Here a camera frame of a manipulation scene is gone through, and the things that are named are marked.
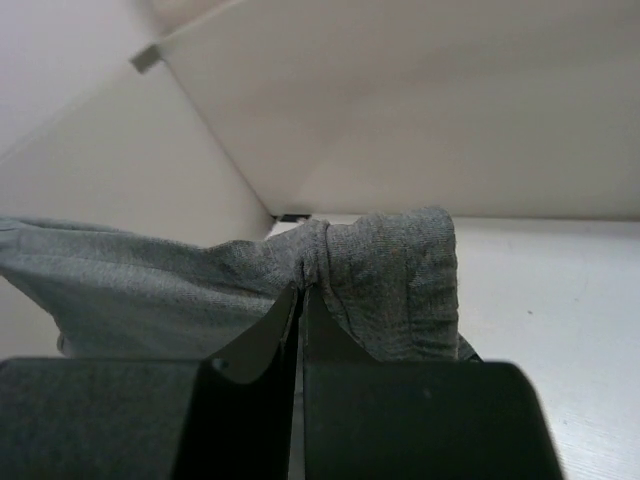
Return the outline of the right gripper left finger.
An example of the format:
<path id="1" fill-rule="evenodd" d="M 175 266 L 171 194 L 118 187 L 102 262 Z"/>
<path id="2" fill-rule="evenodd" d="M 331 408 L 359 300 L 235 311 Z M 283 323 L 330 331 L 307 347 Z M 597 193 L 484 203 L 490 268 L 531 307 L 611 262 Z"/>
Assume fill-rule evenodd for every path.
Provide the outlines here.
<path id="1" fill-rule="evenodd" d="M 175 479 L 285 479 L 289 471 L 300 292 L 202 361 Z"/>

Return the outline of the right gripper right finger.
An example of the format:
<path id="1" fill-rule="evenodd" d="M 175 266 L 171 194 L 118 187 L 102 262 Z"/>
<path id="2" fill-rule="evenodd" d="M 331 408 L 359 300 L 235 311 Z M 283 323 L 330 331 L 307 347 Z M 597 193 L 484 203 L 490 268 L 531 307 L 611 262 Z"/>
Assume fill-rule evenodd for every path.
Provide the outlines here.
<path id="1" fill-rule="evenodd" d="M 381 362 L 317 289 L 301 319 L 309 479 L 559 479 L 538 397 L 500 362 Z"/>

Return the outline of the grey shorts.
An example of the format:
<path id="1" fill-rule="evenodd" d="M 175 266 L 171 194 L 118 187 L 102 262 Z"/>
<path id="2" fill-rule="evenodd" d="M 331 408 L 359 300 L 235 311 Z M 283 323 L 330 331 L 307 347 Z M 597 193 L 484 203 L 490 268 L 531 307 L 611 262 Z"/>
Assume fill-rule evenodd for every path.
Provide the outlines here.
<path id="1" fill-rule="evenodd" d="M 5 479 L 175 479 L 202 361 L 300 292 L 381 362 L 473 361 L 458 330 L 454 225 L 439 208 L 309 219 L 211 248 L 101 226 L 5 218 L 1 274 L 45 310 L 57 359 L 1 365 Z M 304 455 L 295 377 L 289 471 Z"/>

